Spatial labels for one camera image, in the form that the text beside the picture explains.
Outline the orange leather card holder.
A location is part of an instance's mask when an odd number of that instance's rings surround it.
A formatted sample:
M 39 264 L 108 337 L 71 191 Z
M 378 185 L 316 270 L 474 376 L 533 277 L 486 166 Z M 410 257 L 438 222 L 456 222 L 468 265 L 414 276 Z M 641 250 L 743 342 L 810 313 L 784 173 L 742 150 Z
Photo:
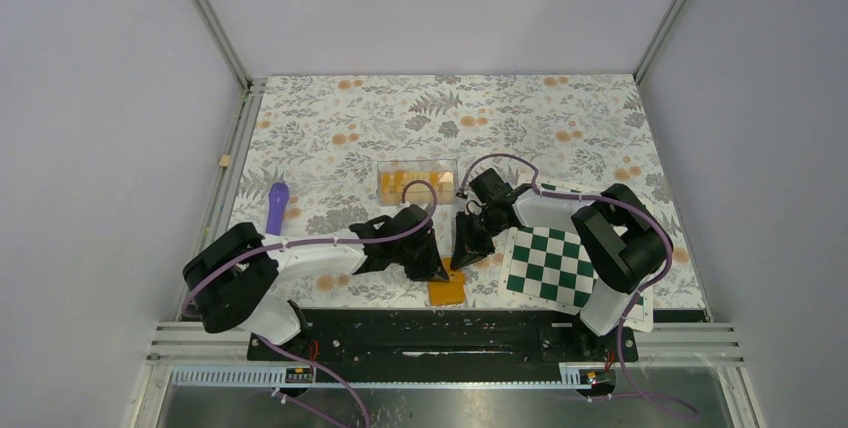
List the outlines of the orange leather card holder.
M 450 267 L 452 259 L 442 257 L 441 262 L 448 274 L 447 281 L 430 281 L 428 283 L 428 299 L 431 307 L 456 306 L 466 302 L 466 275 L 462 269 Z

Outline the clear box of orange blocks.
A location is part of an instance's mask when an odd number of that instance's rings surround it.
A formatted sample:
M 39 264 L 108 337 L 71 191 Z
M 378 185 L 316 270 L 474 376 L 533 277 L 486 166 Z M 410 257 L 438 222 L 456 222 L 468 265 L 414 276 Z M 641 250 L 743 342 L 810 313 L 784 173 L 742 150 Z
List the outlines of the clear box of orange blocks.
M 404 202 L 438 205 L 455 201 L 458 163 L 454 159 L 392 160 L 377 163 L 377 202 L 396 206 Z

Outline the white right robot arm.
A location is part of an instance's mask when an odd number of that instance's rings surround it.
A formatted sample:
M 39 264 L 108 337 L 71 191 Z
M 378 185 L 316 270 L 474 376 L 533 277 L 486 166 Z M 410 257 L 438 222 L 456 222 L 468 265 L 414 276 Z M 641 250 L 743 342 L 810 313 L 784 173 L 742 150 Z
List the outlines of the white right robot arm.
M 669 235 L 624 184 L 600 193 L 544 190 L 534 181 L 513 187 L 489 168 L 466 176 L 458 195 L 477 208 L 456 215 L 454 269 L 492 255 L 495 238 L 510 229 L 545 228 L 579 238 L 597 278 L 573 334 L 583 358 L 597 360 L 612 348 L 612 331 L 642 291 L 670 270 Z

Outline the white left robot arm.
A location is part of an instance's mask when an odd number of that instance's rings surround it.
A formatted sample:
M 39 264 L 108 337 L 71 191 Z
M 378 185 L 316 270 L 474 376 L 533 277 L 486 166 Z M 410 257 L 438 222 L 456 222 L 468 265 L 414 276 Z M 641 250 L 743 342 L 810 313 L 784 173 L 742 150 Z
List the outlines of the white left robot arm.
M 273 295 L 284 282 L 313 276 L 361 275 L 403 268 L 416 282 L 448 280 L 432 215 L 407 204 L 395 215 L 354 223 L 335 234 L 284 237 L 239 223 L 188 262 L 185 313 L 209 334 L 241 328 L 265 338 L 288 359 L 309 349 L 297 307 Z

